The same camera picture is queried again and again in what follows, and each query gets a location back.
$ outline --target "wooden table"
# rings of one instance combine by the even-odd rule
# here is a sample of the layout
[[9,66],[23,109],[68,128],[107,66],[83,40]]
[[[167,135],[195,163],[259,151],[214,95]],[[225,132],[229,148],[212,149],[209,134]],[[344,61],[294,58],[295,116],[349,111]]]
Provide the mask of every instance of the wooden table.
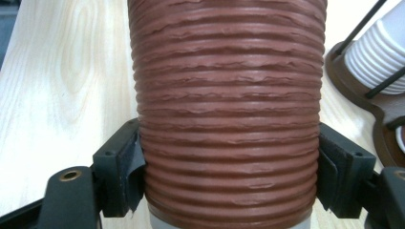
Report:
[[[388,1],[375,18],[398,2]],[[373,4],[329,1],[327,51]],[[0,216],[42,198],[54,173],[92,164],[102,143],[138,115],[129,44],[125,0],[23,1],[0,72]],[[323,82],[321,120],[375,153],[373,116]],[[134,214],[103,225],[150,228],[148,214],[143,201]],[[311,223],[362,228],[365,216],[337,219],[316,202]]]

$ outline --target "wood grain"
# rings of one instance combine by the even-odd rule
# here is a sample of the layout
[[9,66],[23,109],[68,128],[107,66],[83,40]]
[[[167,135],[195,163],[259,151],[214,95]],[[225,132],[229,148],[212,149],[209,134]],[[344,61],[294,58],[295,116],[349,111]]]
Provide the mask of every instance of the wood grain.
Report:
[[[378,15],[398,2],[388,1]],[[327,51],[372,5],[329,1]],[[101,144],[138,116],[129,44],[125,0],[23,1],[0,72],[0,216],[42,198],[54,173],[89,166]],[[323,83],[321,120],[375,153],[373,116],[326,77]],[[366,216],[337,219],[319,202],[313,209],[312,228],[361,228]],[[150,228],[146,201],[103,225]]]

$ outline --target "cylindrical object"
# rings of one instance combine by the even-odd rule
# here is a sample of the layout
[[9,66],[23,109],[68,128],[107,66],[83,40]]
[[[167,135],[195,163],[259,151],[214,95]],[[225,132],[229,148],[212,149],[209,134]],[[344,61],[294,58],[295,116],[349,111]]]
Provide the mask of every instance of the cylindrical object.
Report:
[[[348,48],[345,64],[357,80],[373,89],[405,66],[405,1],[377,20]],[[382,91],[405,92],[405,77]]]
[[316,193],[325,0],[130,0],[149,209],[287,228]]

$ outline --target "dark background object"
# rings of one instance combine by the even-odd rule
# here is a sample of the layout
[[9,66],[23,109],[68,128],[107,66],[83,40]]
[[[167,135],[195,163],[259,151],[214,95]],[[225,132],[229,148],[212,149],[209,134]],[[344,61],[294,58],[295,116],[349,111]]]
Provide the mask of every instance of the dark background object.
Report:
[[9,46],[20,3],[20,0],[0,0],[0,70]]

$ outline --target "white ribbed cup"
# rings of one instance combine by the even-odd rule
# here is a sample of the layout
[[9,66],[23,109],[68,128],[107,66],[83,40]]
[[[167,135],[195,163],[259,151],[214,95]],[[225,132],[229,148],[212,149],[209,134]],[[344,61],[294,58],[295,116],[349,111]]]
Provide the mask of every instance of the white ribbed cup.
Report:
[[[345,63],[363,85],[372,89],[405,66],[405,0],[376,21],[349,47]],[[382,91],[405,93],[405,77]]]

